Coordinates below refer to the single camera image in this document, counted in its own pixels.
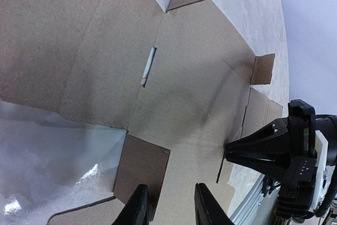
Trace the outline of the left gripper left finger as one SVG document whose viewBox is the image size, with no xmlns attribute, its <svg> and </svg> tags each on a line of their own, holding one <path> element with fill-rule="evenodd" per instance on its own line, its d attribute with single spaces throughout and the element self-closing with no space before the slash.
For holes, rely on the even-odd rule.
<svg viewBox="0 0 337 225">
<path fill-rule="evenodd" d="M 149 190 L 139 184 L 112 225 L 149 225 Z"/>
</svg>

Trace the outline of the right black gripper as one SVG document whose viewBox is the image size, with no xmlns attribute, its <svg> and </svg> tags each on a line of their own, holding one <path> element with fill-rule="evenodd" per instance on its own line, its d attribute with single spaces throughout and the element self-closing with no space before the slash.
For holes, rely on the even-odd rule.
<svg viewBox="0 0 337 225">
<path fill-rule="evenodd" d="M 310 213 L 315 188 L 315 109 L 300 99 L 289 102 L 288 109 L 288 117 L 226 144 L 225 157 L 281 183 L 275 211 L 278 217 L 304 218 Z M 279 156 L 269 161 L 241 155 Z"/>
</svg>

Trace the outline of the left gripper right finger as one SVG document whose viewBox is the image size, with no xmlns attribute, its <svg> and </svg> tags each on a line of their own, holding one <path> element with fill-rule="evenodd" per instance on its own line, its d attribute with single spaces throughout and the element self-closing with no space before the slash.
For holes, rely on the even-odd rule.
<svg viewBox="0 0 337 225">
<path fill-rule="evenodd" d="M 197 183 L 194 192 L 196 225 L 234 225 L 205 183 Z"/>
</svg>

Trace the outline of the brown cardboard box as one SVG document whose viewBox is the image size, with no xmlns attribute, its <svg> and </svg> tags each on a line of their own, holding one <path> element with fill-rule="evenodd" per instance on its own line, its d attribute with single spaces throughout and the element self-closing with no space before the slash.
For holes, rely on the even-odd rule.
<svg viewBox="0 0 337 225">
<path fill-rule="evenodd" d="M 281 0 L 1 0 L 1 224 L 232 214 L 259 177 L 224 145 L 283 113 Z"/>
</svg>

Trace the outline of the front aluminium rail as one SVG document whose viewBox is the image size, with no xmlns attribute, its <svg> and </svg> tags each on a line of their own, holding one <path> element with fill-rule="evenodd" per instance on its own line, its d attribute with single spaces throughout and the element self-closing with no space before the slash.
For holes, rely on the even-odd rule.
<svg viewBox="0 0 337 225">
<path fill-rule="evenodd" d="M 234 224 L 270 224 L 276 204 L 278 188 L 272 192 L 261 175 L 243 201 L 230 215 Z"/>
</svg>

